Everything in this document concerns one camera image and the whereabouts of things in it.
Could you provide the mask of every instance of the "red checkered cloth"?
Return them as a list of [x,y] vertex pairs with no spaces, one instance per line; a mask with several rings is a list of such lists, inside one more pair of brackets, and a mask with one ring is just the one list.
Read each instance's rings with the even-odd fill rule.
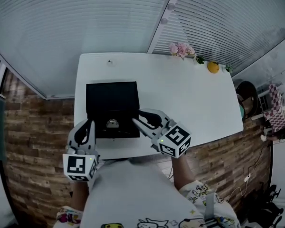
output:
[[272,108],[264,113],[266,120],[269,120],[272,129],[275,132],[285,128],[285,110],[282,108],[282,95],[275,85],[269,86]]

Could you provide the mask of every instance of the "white table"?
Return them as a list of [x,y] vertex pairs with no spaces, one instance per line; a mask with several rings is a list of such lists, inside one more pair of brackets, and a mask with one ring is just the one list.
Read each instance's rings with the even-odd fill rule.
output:
[[[191,146],[243,130],[240,108],[230,73],[212,74],[193,59],[140,54],[93,53],[79,59],[74,123],[87,118],[86,84],[136,81],[140,108],[164,111],[192,131]],[[97,139],[101,159],[156,154],[151,141],[140,138]]]

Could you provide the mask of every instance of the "floor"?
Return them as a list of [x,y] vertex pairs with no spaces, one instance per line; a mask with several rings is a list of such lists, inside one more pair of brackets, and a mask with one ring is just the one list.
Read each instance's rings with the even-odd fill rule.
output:
[[[6,96],[5,173],[19,221],[52,227],[59,207],[70,203],[71,187],[63,175],[62,154],[73,127],[74,100],[45,101],[10,72],[2,94]],[[244,198],[237,189],[229,201],[240,220],[249,208],[247,196],[259,190],[261,182],[266,187],[269,179],[269,142],[259,139],[261,132],[262,126],[249,120],[244,123],[244,131],[190,148],[186,154],[196,178],[215,188],[225,200],[237,187],[245,191],[243,180],[248,167],[253,166]],[[171,172],[167,156],[139,160],[156,163],[166,176]]]

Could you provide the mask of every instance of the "pink flower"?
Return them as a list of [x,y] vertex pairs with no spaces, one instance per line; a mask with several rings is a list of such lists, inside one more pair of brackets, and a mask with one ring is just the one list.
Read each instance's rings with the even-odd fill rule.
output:
[[177,46],[176,46],[175,43],[172,43],[172,42],[171,42],[171,43],[169,44],[169,49],[170,49],[170,52],[171,52],[172,55],[177,55],[178,48],[177,48]]
[[186,46],[187,46],[186,52],[188,53],[188,55],[194,55],[195,54],[194,49],[188,44]]
[[178,55],[184,59],[188,53],[186,52],[187,46],[185,43],[177,43]]

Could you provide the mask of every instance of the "yellow lemon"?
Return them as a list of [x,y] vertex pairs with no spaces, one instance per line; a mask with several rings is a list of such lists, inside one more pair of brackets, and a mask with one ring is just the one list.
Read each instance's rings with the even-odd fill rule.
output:
[[207,68],[211,73],[216,74],[219,71],[219,64],[217,62],[211,61],[208,62]]

